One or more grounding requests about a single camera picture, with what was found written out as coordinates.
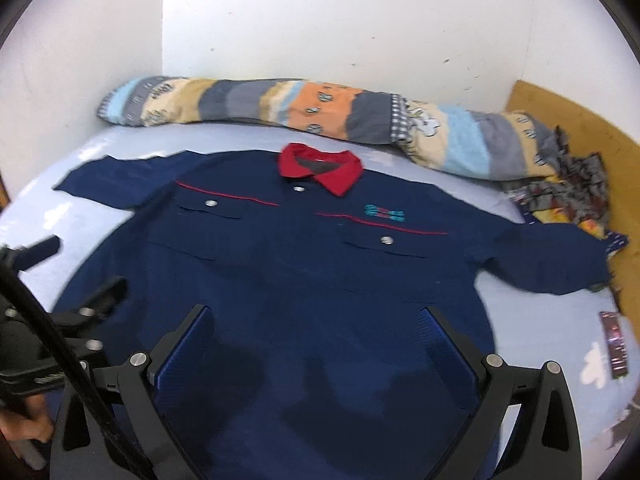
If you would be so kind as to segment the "person's left hand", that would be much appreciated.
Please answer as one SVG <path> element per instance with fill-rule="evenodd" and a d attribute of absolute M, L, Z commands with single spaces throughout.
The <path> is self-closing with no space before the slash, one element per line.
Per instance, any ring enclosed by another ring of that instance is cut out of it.
<path fill-rule="evenodd" d="M 0 410 L 1 432 L 18 458 L 22 457 L 22 452 L 17 447 L 18 441 L 38 440 L 41 443 L 47 443 L 54 431 L 44 394 L 29 396 L 24 399 L 24 402 L 26 416 L 14 413 L 7 408 Z"/>

